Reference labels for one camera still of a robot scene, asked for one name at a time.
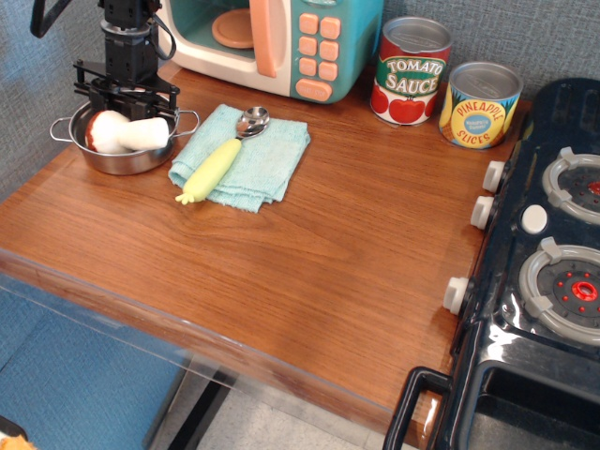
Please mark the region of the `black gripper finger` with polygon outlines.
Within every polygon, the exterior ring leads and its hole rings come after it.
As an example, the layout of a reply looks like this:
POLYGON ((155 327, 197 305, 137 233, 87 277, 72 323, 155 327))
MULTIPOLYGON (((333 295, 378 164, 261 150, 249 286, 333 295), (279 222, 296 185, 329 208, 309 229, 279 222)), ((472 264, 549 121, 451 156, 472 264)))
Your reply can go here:
POLYGON ((91 108, 96 113, 110 110, 112 108, 112 99, 113 95, 111 92, 91 91, 89 93, 91 108))
POLYGON ((156 107, 152 103, 132 101, 125 104, 125 116, 131 121, 154 118, 156 107))

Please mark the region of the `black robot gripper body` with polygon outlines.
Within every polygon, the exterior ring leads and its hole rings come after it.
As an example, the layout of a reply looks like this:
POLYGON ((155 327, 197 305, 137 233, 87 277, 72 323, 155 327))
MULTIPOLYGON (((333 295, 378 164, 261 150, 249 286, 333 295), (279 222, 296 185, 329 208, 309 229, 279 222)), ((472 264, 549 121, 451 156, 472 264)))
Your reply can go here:
POLYGON ((123 115, 125 104, 132 101, 152 103, 156 116, 178 111, 179 88, 158 76, 158 61, 168 57, 158 46, 158 23, 150 21, 140 28, 126 29, 102 21, 100 26, 105 60, 74 63, 75 92, 86 96, 89 103, 91 91, 111 92, 112 108, 107 111, 123 115))

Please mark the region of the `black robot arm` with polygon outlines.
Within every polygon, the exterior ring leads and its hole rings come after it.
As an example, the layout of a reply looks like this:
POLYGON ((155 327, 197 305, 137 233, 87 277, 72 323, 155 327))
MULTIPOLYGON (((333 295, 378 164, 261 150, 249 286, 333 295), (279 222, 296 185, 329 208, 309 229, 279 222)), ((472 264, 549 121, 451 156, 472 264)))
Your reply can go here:
POLYGON ((117 111, 131 120, 175 117, 180 89, 158 76, 161 61, 174 57, 172 32, 159 18, 159 1, 100 1, 105 62, 79 60, 75 92, 93 111, 117 111))

